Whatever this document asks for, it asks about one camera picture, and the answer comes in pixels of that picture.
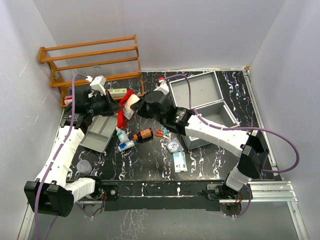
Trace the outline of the red fabric medicine pouch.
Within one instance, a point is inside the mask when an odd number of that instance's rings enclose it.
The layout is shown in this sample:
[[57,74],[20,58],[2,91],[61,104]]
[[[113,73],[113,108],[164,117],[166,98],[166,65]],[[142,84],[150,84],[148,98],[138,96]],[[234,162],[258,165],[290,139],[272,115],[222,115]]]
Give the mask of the red fabric medicine pouch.
[[124,130],[128,125],[128,122],[130,121],[127,118],[128,111],[125,108],[125,104],[129,100],[129,98],[134,94],[135,92],[132,89],[129,90],[119,102],[119,105],[121,106],[121,110],[117,113],[117,127],[121,130]]

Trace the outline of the white cotton pad pack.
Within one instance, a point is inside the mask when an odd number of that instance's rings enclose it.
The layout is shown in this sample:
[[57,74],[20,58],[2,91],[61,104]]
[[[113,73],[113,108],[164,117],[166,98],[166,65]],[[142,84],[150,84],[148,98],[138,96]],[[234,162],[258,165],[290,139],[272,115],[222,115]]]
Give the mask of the white cotton pad pack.
[[135,111],[132,110],[131,106],[135,103],[137,103],[140,100],[140,98],[136,94],[132,94],[128,100],[125,102],[123,106],[123,115],[125,118],[130,120],[132,116],[135,114]]

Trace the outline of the orange handled small scissors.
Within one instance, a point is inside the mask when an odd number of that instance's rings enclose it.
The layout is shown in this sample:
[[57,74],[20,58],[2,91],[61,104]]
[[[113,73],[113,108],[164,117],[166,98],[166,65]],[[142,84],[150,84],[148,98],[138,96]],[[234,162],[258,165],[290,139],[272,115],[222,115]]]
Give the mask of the orange handled small scissors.
[[169,137],[167,137],[166,135],[164,135],[164,132],[163,132],[163,130],[162,130],[161,128],[158,128],[158,129],[156,130],[156,132],[154,133],[154,135],[155,135],[156,137],[161,137],[161,138],[165,138],[165,139],[167,139],[167,140],[170,140]]

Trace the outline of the brown bottle orange cap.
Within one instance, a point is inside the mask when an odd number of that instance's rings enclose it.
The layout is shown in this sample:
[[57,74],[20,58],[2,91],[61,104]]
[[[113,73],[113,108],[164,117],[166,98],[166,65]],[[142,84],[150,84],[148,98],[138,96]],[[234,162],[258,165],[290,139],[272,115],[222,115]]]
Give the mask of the brown bottle orange cap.
[[145,143],[150,141],[153,138],[153,130],[151,128],[147,128],[145,130],[141,130],[138,133],[133,135],[133,140],[137,143]]

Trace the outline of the round item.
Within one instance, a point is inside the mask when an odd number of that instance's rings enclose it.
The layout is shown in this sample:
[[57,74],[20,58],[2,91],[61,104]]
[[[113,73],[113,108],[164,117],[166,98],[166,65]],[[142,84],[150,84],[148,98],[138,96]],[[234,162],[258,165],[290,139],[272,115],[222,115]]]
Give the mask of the round item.
[[183,150],[180,142],[176,138],[168,141],[165,146],[170,153],[177,153]]

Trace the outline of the teal white sachet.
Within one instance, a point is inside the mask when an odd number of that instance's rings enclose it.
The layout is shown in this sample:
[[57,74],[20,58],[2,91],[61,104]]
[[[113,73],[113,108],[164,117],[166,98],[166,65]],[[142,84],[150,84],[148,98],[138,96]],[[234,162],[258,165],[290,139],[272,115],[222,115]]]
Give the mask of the teal white sachet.
[[186,156],[183,151],[173,153],[175,173],[187,172]]

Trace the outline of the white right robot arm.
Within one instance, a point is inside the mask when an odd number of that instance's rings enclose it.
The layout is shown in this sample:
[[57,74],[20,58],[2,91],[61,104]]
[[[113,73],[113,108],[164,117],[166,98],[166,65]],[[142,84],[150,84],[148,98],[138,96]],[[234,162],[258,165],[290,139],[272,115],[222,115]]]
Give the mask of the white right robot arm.
[[170,132],[205,140],[239,159],[223,185],[207,192],[211,197],[234,199],[243,186],[261,177],[270,152],[261,130],[246,131],[215,125],[195,110],[174,106],[159,90],[146,93],[129,107],[142,118],[155,119]]

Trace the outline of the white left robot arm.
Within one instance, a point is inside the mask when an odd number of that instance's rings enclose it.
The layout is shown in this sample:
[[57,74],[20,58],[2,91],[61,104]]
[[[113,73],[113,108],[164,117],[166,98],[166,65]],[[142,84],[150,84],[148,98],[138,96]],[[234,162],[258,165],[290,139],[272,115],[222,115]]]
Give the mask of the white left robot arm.
[[67,217],[74,203],[85,196],[93,200],[103,195],[96,178],[85,174],[67,183],[67,175],[78,146],[96,116],[110,117],[121,106],[107,90],[102,95],[88,85],[75,87],[72,102],[64,109],[51,153],[34,181],[27,181],[24,193],[35,214]]

